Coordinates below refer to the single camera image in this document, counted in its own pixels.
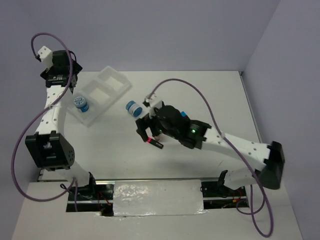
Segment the blue paint jar with label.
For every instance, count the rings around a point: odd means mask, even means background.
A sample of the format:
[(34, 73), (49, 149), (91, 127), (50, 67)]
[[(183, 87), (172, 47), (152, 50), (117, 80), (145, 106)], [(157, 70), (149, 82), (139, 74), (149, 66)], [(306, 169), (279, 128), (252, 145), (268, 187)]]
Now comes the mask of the blue paint jar with label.
[(85, 113), (89, 110), (87, 100), (81, 95), (74, 98), (73, 104), (81, 113)]

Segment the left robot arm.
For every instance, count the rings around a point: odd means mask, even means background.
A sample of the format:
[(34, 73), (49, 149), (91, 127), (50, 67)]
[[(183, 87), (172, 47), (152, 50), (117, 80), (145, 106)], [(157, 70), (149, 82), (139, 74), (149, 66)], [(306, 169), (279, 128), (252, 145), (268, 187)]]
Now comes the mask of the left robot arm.
[(80, 194), (91, 200), (98, 193), (96, 181), (76, 162), (75, 150), (64, 137), (67, 108), (83, 68), (65, 50), (51, 51), (43, 46), (38, 56), (46, 66), (40, 76), (45, 80), (48, 110), (35, 133), (26, 136), (25, 145), (37, 167), (56, 172), (68, 182), (76, 178)]

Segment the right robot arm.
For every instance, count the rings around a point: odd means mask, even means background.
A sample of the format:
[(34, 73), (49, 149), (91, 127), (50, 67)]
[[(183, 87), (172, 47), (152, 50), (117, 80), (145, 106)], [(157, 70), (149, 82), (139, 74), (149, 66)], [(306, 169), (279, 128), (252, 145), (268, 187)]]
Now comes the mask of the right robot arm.
[(258, 143), (219, 133), (210, 124), (190, 119), (162, 100), (145, 99), (143, 105), (148, 113), (135, 123), (144, 142), (151, 141), (146, 132), (150, 129), (154, 138), (165, 135), (188, 149), (212, 151), (244, 162), (245, 168), (221, 172), (217, 184), (221, 195), (228, 196), (239, 187), (255, 183), (270, 190), (280, 188), (285, 156), (279, 142)]

